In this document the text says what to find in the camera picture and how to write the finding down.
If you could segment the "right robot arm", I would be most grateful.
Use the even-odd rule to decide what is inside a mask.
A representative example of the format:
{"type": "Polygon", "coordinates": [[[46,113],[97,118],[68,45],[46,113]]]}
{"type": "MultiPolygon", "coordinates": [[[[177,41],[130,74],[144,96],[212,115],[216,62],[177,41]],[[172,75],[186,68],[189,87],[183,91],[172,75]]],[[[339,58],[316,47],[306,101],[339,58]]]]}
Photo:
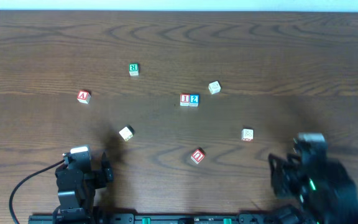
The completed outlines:
{"type": "Polygon", "coordinates": [[[268,155],[273,192],[294,198],[303,218],[314,223],[358,223],[358,193],[344,166],[327,158],[324,141],[294,143],[295,154],[268,155]]]}

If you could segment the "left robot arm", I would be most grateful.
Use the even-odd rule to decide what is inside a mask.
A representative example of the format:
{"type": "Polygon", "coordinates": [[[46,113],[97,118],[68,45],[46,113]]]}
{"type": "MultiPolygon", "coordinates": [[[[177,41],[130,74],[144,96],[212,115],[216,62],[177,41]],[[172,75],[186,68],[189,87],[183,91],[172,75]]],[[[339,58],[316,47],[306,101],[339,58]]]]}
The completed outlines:
{"type": "Polygon", "coordinates": [[[104,223],[103,212],[94,206],[97,189],[114,180],[106,154],[102,154],[101,168],[91,168],[90,153],[66,153],[63,164],[56,168],[60,215],[52,215],[53,223],[104,223]]]}

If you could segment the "red letter A block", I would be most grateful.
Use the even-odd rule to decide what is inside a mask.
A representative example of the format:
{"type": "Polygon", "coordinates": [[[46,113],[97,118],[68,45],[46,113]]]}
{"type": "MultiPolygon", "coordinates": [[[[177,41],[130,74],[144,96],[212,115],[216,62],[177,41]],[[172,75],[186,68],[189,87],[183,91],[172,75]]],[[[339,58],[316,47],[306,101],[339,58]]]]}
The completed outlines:
{"type": "Polygon", "coordinates": [[[86,90],[80,90],[77,94],[76,99],[80,103],[89,104],[91,99],[91,94],[86,90]]]}

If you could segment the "red letter I block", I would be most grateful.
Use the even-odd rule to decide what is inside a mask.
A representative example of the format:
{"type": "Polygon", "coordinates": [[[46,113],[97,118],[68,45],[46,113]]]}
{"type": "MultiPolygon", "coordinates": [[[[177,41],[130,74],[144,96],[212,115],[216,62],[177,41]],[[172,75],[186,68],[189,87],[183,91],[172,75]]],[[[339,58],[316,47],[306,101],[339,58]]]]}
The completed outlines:
{"type": "Polygon", "coordinates": [[[181,94],[180,106],[189,106],[189,105],[190,105],[190,94],[181,94]]]}

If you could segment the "blue number 2 block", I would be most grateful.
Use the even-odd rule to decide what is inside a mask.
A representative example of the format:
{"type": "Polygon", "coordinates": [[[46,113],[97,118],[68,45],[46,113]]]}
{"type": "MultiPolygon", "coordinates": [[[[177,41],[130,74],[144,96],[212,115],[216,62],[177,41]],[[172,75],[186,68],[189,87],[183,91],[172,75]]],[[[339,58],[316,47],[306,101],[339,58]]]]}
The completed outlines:
{"type": "Polygon", "coordinates": [[[190,95],[189,100],[190,100],[189,106],[198,107],[199,102],[200,102],[200,96],[199,95],[190,95]]]}

